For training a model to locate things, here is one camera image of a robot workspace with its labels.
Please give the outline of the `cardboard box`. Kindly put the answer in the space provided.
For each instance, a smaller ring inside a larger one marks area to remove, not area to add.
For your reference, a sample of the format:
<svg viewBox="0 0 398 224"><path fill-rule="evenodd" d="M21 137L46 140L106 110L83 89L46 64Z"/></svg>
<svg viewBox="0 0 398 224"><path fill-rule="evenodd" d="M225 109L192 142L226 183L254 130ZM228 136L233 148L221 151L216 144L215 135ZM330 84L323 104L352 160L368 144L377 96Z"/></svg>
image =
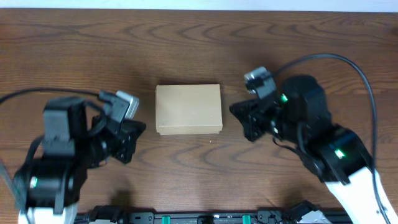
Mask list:
<svg viewBox="0 0 398 224"><path fill-rule="evenodd" d="M156 86L155 125L161 135L220 133L220 85Z"/></svg>

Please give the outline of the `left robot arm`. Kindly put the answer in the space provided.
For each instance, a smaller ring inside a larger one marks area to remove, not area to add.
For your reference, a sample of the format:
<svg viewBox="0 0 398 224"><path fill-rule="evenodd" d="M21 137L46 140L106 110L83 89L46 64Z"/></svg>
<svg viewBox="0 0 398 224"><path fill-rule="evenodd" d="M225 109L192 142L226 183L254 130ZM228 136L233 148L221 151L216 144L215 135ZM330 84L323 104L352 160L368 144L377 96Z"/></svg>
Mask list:
<svg viewBox="0 0 398 224"><path fill-rule="evenodd" d="M45 105L44 134L32 142L14 176L19 223L73 223L88 170L110 157L131 162L146 129L133 120L139 99L123 91L101 91L98 99L103 106L78 96Z"/></svg>

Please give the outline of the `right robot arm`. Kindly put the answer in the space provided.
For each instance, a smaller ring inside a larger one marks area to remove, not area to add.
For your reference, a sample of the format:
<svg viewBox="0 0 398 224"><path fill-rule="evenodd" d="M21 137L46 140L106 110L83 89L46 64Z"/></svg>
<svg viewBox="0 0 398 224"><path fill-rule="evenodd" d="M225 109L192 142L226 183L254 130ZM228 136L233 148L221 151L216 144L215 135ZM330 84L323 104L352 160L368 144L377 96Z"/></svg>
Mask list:
<svg viewBox="0 0 398 224"><path fill-rule="evenodd" d="M380 176L360 137L332 122L326 93L315 78L286 79L280 89L263 68L244 76L257 97L235 103L230 112L248 141L270 134L288 141L302 164L339 200L353 223L397 223Z"/></svg>

